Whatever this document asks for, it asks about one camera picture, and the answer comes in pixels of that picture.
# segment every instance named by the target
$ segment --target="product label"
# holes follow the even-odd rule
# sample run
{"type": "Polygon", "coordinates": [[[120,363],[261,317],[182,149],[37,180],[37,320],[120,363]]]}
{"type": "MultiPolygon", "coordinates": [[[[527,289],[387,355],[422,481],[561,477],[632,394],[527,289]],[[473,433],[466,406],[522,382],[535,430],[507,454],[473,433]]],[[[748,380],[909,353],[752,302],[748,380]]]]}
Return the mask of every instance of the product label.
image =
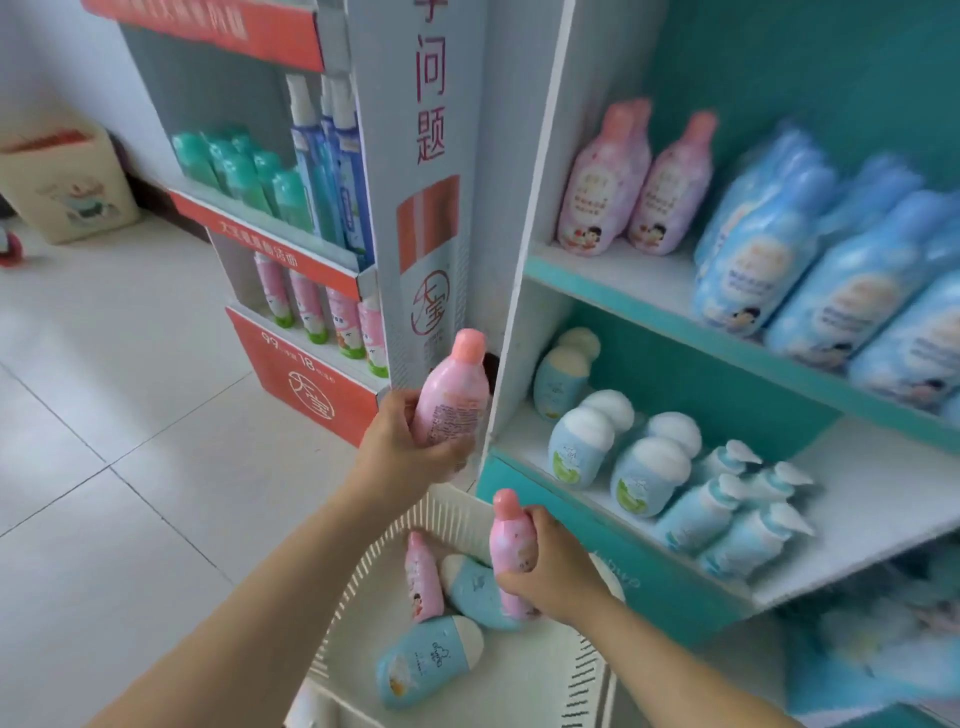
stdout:
{"type": "Polygon", "coordinates": [[[616,502],[630,513],[646,513],[649,493],[641,477],[621,477],[616,481],[616,502]]]}

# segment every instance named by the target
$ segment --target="white wall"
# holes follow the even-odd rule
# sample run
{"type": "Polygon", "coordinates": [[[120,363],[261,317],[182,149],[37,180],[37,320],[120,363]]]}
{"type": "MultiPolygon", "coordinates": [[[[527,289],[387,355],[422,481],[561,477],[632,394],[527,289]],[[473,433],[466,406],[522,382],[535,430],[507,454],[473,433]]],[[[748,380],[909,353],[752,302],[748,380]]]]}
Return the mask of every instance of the white wall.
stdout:
{"type": "Polygon", "coordinates": [[[177,160],[120,27],[85,11],[80,0],[10,2],[63,101],[116,135],[137,175],[175,179],[177,160]]]}
{"type": "Polygon", "coordinates": [[[564,3],[489,3],[467,325],[499,354],[564,3]]]}

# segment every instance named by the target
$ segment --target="cartoon child illustration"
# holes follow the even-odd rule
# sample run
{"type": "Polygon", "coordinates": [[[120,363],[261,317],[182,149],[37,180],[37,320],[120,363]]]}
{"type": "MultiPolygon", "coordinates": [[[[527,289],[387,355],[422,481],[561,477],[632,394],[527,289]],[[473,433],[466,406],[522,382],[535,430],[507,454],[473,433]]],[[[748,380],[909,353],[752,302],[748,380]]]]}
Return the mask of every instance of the cartoon child illustration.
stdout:
{"type": "Polygon", "coordinates": [[[734,313],[727,322],[727,331],[736,333],[750,327],[760,317],[760,309],[754,305],[741,308],[734,313]]]}

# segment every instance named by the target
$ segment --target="teal shelf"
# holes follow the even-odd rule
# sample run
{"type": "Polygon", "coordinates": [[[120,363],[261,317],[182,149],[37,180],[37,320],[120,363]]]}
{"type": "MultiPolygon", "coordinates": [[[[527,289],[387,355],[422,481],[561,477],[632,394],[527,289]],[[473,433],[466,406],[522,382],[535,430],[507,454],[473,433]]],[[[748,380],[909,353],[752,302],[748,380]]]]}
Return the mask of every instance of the teal shelf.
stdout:
{"type": "Polygon", "coordinates": [[[839,412],[960,453],[960,430],[938,417],[882,400],[841,376],[780,358],[756,342],[694,321],[689,314],[693,261],[684,255],[645,255],[618,240],[603,255],[584,258],[555,245],[534,244],[524,276],[839,412]]]}

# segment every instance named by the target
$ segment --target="blue spray bottle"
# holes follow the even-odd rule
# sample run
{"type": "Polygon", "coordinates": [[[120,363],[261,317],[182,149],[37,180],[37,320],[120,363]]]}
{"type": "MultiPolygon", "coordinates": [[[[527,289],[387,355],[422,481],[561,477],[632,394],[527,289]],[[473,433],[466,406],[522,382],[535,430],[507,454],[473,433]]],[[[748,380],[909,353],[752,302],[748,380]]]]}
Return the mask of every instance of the blue spray bottle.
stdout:
{"type": "Polygon", "coordinates": [[[845,363],[924,284],[924,242],[954,206],[948,195],[918,190],[878,225],[827,251],[764,344],[822,369],[845,363]]]}
{"type": "Polygon", "coordinates": [[[804,169],[745,217],[698,283],[694,316],[735,336],[759,330],[816,257],[815,220],[835,184],[832,169],[804,169]]]}

